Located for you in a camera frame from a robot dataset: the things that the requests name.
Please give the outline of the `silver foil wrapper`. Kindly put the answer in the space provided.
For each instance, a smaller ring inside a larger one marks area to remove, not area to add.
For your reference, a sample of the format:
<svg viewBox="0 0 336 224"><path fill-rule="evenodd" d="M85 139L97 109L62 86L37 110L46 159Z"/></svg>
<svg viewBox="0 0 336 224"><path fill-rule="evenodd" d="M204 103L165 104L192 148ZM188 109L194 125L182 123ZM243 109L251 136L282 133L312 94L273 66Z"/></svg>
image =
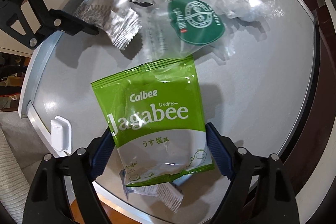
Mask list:
<svg viewBox="0 0 336 224"><path fill-rule="evenodd" d="M112 44L124 50L141 29L136 8L171 0L83 0L74 16L103 30Z"/></svg>

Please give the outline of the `green Jagabee snack bag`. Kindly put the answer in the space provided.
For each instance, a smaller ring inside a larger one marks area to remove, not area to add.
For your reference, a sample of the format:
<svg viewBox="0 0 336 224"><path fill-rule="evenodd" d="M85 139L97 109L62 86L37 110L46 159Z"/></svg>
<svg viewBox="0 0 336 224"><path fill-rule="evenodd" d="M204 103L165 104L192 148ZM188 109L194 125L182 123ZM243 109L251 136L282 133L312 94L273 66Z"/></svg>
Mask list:
<svg viewBox="0 0 336 224"><path fill-rule="evenodd" d="M194 59L161 59L92 82L129 187L214 168Z"/></svg>

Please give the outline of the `small white printed packet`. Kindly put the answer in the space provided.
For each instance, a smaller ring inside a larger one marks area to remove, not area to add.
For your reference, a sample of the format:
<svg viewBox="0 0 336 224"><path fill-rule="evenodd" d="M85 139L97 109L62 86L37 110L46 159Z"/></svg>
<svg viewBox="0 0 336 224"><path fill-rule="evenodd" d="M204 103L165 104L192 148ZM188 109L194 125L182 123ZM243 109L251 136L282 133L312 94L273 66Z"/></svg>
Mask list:
<svg viewBox="0 0 336 224"><path fill-rule="evenodd" d="M131 193L134 193L141 196L155 197L159 199L173 213L177 213L180 208L184 194L174 183L167 182L150 186L127 187L124 182L124 169L120 171L119 176L126 198L128 198Z"/></svg>

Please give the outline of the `crumpled clear plastic wrap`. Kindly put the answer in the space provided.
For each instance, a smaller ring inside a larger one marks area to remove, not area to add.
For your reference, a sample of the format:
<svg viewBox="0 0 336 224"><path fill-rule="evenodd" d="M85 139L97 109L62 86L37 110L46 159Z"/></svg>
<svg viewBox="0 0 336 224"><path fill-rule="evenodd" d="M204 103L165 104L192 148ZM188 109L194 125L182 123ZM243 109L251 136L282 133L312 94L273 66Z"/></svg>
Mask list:
<svg viewBox="0 0 336 224"><path fill-rule="evenodd" d="M238 18L245 22L255 22L261 18L275 19L284 16L284 11L276 1L262 0L216 0L214 11L229 19Z"/></svg>

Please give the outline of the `clear bag with green label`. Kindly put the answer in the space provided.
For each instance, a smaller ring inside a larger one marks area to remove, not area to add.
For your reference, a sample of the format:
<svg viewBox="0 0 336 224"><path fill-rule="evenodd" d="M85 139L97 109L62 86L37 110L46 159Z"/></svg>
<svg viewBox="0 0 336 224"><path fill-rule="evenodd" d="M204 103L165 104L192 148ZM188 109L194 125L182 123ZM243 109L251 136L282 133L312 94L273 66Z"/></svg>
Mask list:
<svg viewBox="0 0 336 224"><path fill-rule="evenodd" d="M207 46L223 60L235 53L210 0L171 0L140 9L139 14L147 60L184 59Z"/></svg>

